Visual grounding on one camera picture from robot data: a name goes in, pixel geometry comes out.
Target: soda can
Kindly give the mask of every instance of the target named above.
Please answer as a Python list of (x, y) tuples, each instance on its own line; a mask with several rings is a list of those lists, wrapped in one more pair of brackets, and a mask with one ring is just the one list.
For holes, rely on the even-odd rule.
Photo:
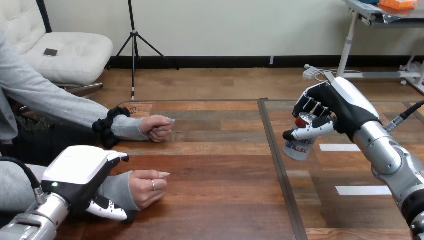
[[(317, 119), (315, 115), (301, 112), (299, 116), (296, 118), (295, 124), (292, 128), (297, 129), (301, 128), (305, 125), (311, 125), (312, 121)], [(317, 137), (311, 138), (311, 139), (303, 139), (303, 140), (296, 140), (296, 141), (287, 141), (283, 147), (283, 151), (287, 156), (294, 160), (298, 161), (305, 161), (309, 154), (312, 151), (312, 147), (314, 146), (315, 141), (317, 140)]]

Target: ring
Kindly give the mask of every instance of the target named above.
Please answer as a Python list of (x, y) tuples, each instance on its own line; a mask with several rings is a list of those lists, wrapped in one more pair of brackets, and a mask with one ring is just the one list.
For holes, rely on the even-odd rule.
[(152, 180), (152, 181), (151, 181), (151, 184), (153, 184), (153, 191), (156, 191), (155, 181), (154, 181), (154, 180)]

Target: gray sweater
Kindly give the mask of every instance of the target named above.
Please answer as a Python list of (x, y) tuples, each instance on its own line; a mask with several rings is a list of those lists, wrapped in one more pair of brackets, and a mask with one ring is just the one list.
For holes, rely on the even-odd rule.
[[(0, 140), (3, 143), (18, 135), (18, 127), (6, 96), (45, 116), (91, 128), (107, 116), (108, 109), (91, 100), (74, 96), (44, 79), (25, 63), (0, 31)], [(144, 141), (141, 119), (120, 115), (114, 119), (112, 131), (125, 140)], [(40, 180), (45, 167), (29, 165)], [(128, 210), (138, 211), (129, 188), (127, 172), (109, 176), (98, 193)], [(35, 200), (24, 172), (13, 163), (0, 162), (0, 212), (24, 212)]]

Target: black baseboard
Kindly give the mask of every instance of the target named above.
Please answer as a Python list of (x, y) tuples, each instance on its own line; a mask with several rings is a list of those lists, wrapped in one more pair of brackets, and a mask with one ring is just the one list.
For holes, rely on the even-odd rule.
[[(167, 57), (181, 69), (242, 69), (242, 68), (303, 68), (309, 64), (319, 68), (337, 67), (341, 56), (170, 56)], [(347, 67), (399, 67), (407, 64), (409, 56), (350, 56)], [(423, 61), (424, 56), (415, 58)], [(113, 69), (132, 69), (131, 56), (111, 57), (107, 66)], [(137, 69), (173, 69), (160, 56), (142, 56)]]

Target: power strip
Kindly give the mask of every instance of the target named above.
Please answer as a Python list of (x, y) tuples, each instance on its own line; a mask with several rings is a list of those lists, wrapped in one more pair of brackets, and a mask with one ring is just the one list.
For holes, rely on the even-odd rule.
[(316, 75), (320, 74), (320, 71), (313, 66), (310, 66), (306, 71), (303, 72), (303, 78), (313, 79)]

